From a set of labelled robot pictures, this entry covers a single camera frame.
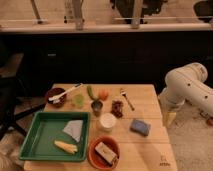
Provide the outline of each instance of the red bowl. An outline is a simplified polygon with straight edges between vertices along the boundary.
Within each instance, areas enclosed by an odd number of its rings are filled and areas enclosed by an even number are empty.
[[[119,150],[117,142],[108,136],[101,136],[93,140],[89,145],[89,149],[88,149],[89,162],[91,163],[92,166],[102,171],[109,171],[114,169],[117,166],[119,160],[117,160],[112,166],[109,165],[95,151],[95,147],[98,145],[99,142],[103,142],[105,145],[107,145],[112,151],[114,151],[118,155],[118,158],[119,158],[120,150]]]
[[[49,98],[54,96],[54,95],[58,95],[63,93],[65,90],[63,88],[52,88],[50,90],[47,91],[46,95],[45,95],[45,101],[46,103],[49,103],[51,105],[53,105],[54,107],[62,107],[67,99],[67,95],[63,95],[62,97],[59,98],[59,102],[57,103],[53,103],[53,101],[49,101]]]

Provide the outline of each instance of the floor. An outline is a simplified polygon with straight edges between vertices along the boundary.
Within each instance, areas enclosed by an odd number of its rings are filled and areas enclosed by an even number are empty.
[[[149,23],[199,23],[193,6],[201,0],[168,0],[162,5],[159,14],[145,15]],[[35,0],[44,24],[64,25],[64,0]],[[0,0],[0,25],[20,27],[37,25],[35,14],[29,0]],[[84,0],[82,12],[85,22],[99,24],[125,23],[119,11],[112,9],[110,0]]]
[[[43,98],[31,99],[30,105],[43,102]],[[18,106],[16,112],[29,108],[29,101]],[[19,122],[26,130],[29,128],[33,115]],[[205,123],[200,110],[186,103],[178,112],[177,117],[168,128],[174,155],[179,171],[212,171],[213,170],[213,128]],[[19,150],[24,138],[15,130],[10,130],[0,142],[0,151],[8,156],[16,165],[23,166],[18,159]]]

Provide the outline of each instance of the dark chair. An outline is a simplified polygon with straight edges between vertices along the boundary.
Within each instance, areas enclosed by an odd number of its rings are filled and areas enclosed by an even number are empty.
[[[16,121],[32,114],[33,112],[44,108],[45,104],[14,114],[17,104],[16,84],[17,71],[21,65],[22,54],[11,55],[7,59],[5,47],[0,42],[0,140],[4,137],[9,127],[15,128],[22,135],[26,135],[26,131],[21,128]]]
[[[213,18],[213,0],[199,1],[195,3],[194,11],[199,20],[209,23]]]
[[[113,4],[112,8],[117,7],[119,13],[123,18],[126,18],[125,21],[127,24],[131,23],[134,8],[134,0],[110,0]],[[144,15],[159,14],[161,12],[161,7],[166,0],[144,0],[143,7],[141,12],[141,18],[144,18]]]

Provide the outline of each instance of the wooden tabletop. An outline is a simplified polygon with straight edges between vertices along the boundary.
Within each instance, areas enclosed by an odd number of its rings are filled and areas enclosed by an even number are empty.
[[[112,100],[121,100],[124,103],[123,117],[117,120],[116,126],[111,132],[104,132],[97,128],[97,120],[90,107],[92,100],[87,94],[86,87],[69,93],[67,101],[61,108],[54,108],[47,104],[45,111],[88,111],[91,113],[89,143],[100,135],[108,135],[114,138],[120,148],[120,158],[115,170],[118,171],[176,171],[176,161],[169,141],[166,128],[162,125],[162,115],[158,104],[157,95],[153,85],[144,84],[91,84],[94,95],[102,89],[109,92],[109,97],[103,102],[102,113],[111,110]],[[54,87],[68,89],[73,84],[55,84]],[[127,92],[127,96],[135,110],[132,111],[126,100],[120,95],[120,88]],[[72,97],[81,93],[84,95],[85,104],[81,109],[72,105]],[[144,137],[129,130],[133,118],[137,118],[151,124],[149,135]],[[24,169],[27,171],[93,171],[86,159],[80,163],[71,162],[39,162],[26,161]]]

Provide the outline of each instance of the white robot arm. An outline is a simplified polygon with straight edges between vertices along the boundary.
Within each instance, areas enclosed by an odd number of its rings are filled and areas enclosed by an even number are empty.
[[[168,72],[167,87],[158,96],[163,114],[179,110],[187,99],[213,117],[213,89],[203,83],[207,76],[207,69],[200,63]]]

